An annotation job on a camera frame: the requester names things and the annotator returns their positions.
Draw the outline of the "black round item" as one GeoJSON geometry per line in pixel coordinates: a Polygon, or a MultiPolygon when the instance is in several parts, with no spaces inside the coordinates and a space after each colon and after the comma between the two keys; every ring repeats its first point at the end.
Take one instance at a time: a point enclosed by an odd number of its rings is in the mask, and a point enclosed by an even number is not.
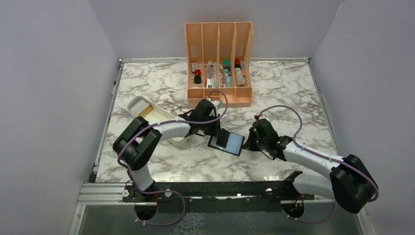
{"type": "Polygon", "coordinates": [[[198,75],[194,76],[193,81],[195,84],[201,84],[202,83],[201,76],[198,76],[198,75]]]}

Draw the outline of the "gold credit card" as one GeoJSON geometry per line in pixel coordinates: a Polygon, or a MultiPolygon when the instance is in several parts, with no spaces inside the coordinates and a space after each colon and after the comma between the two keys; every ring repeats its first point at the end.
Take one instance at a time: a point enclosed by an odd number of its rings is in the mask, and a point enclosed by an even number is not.
{"type": "Polygon", "coordinates": [[[145,108],[141,108],[138,112],[138,117],[146,117],[150,112],[152,112],[153,108],[151,105],[147,105],[145,108]]]}

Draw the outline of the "green cap item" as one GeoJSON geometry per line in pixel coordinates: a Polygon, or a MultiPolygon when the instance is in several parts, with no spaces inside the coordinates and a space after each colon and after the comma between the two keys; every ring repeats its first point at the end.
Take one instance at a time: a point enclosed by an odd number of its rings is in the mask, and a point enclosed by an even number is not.
{"type": "Polygon", "coordinates": [[[223,63],[222,63],[222,66],[223,67],[230,67],[231,66],[230,60],[224,60],[223,63]]]}

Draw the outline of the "white plastic tray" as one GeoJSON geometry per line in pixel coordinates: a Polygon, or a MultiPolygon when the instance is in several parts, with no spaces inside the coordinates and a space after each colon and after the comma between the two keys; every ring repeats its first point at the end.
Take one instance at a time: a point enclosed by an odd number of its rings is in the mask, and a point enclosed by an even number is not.
{"type": "Polygon", "coordinates": [[[132,98],[129,103],[127,104],[126,108],[128,110],[128,112],[131,114],[131,116],[133,118],[138,117],[137,115],[135,115],[131,110],[130,107],[138,100],[138,99],[144,99],[146,100],[153,108],[152,112],[150,112],[146,117],[144,117],[144,119],[146,121],[148,121],[150,124],[154,123],[154,122],[164,122],[166,120],[171,120],[171,119],[175,119],[176,116],[174,116],[173,114],[169,113],[168,111],[166,111],[165,109],[161,108],[160,106],[158,106],[157,104],[151,102],[149,99],[147,99],[144,96],[138,95],[135,96],[134,98],[132,98]]]}

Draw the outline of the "red cap bottle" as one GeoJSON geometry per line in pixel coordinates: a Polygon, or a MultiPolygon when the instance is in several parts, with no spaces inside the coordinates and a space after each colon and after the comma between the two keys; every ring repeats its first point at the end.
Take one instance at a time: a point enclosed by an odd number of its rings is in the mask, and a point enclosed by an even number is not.
{"type": "Polygon", "coordinates": [[[235,58],[235,60],[234,60],[234,66],[235,66],[236,68],[241,68],[241,65],[240,65],[240,60],[239,60],[238,58],[235,58]]]}

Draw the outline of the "red ball item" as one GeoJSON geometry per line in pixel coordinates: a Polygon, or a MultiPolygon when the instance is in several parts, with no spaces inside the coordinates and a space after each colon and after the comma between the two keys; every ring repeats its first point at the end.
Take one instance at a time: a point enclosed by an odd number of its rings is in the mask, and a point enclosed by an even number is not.
{"type": "Polygon", "coordinates": [[[194,71],[195,76],[200,76],[201,75],[201,71],[199,69],[194,71]]]}

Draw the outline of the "black leather card holder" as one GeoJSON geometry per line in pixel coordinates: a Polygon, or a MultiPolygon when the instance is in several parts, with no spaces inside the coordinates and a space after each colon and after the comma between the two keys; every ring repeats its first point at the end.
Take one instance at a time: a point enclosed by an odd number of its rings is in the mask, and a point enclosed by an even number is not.
{"type": "Polygon", "coordinates": [[[223,152],[235,155],[235,156],[240,156],[245,137],[239,134],[232,133],[232,132],[230,133],[231,134],[230,134],[226,148],[217,146],[216,145],[217,137],[213,137],[213,136],[211,136],[208,141],[208,144],[207,144],[208,147],[214,148],[216,150],[220,150],[220,151],[223,151],[223,152]]]}

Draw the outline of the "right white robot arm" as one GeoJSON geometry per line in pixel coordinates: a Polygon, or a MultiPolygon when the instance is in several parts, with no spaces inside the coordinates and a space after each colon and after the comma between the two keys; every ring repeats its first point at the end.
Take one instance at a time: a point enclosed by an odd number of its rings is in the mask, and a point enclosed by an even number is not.
{"type": "Polygon", "coordinates": [[[288,199],[314,194],[335,200],[350,213],[358,213],[378,192],[376,182],[359,157],[307,149],[292,137],[279,136],[264,118],[252,124],[243,149],[267,152],[273,160],[296,163],[317,173],[316,176],[301,173],[285,183],[282,192],[288,199]]]}

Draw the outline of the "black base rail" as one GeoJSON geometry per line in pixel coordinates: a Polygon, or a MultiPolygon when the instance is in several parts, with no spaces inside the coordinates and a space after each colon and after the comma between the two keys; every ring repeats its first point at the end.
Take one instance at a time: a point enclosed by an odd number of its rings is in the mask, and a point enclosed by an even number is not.
{"type": "Polygon", "coordinates": [[[281,203],[313,199],[298,193],[289,181],[158,182],[146,194],[133,185],[126,185],[122,193],[122,202],[159,213],[281,212],[281,203]]]}

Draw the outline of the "orange desk organizer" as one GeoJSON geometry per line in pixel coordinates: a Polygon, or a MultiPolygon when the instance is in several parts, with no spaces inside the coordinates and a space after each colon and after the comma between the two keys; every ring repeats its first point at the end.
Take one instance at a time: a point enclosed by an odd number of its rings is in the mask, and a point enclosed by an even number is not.
{"type": "Polygon", "coordinates": [[[250,107],[253,89],[250,62],[253,44],[251,22],[186,23],[185,42],[188,68],[187,103],[194,108],[203,98],[228,101],[232,108],[250,107]],[[245,87],[237,87],[234,60],[240,60],[245,87]],[[230,67],[223,67],[230,60],[230,67]],[[201,71],[201,84],[195,84],[194,71],[201,71]],[[231,87],[226,87],[226,76],[231,87]]]}

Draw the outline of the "grey stapler box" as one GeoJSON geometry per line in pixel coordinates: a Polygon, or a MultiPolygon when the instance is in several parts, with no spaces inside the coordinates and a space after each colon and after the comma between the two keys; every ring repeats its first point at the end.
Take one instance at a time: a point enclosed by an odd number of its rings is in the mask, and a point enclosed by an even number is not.
{"type": "Polygon", "coordinates": [[[235,79],[236,79],[236,86],[237,87],[245,87],[246,86],[246,81],[245,78],[243,76],[243,72],[241,68],[234,68],[234,73],[235,73],[235,79]]]}

